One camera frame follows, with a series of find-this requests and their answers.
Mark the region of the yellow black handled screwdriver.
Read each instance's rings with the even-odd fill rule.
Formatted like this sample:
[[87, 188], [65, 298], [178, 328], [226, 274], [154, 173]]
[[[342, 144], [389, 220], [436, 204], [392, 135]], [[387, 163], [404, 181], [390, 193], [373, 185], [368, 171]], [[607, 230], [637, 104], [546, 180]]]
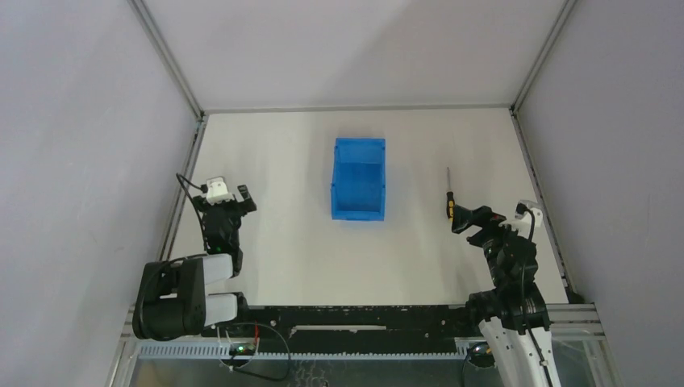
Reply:
[[450, 168], [447, 167], [447, 192], [446, 192], [446, 199], [447, 199], [447, 204], [446, 204], [446, 215], [448, 216], [448, 219], [450, 221], [453, 220], [454, 217], [454, 208], [455, 208], [455, 196], [452, 188], [452, 179], [451, 179], [451, 171]]

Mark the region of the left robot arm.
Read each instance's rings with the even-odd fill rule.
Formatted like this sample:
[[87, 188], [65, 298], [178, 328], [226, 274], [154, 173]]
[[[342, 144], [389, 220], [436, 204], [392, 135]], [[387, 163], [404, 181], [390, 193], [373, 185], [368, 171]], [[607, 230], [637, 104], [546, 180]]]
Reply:
[[241, 292], [212, 293], [208, 286], [237, 277], [243, 266], [240, 227], [257, 210], [246, 185], [237, 200], [225, 184], [213, 181], [205, 195], [192, 199], [197, 210], [204, 251], [144, 266], [132, 329], [138, 339], [171, 341], [199, 335], [221, 323], [231, 335], [246, 334], [252, 325]]

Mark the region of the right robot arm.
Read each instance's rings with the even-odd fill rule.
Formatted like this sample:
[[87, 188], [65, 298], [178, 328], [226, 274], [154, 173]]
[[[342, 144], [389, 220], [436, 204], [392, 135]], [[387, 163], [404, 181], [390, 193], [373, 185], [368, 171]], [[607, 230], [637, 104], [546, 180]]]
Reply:
[[467, 209], [452, 203], [451, 231], [478, 231], [467, 242], [486, 258], [493, 287], [472, 293], [465, 304], [466, 324], [483, 335], [505, 386], [558, 386], [547, 303], [535, 280], [538, 270], [536, 230], [544, 214], [537, 204], [521, 200], [513, 218], [488, 206]]

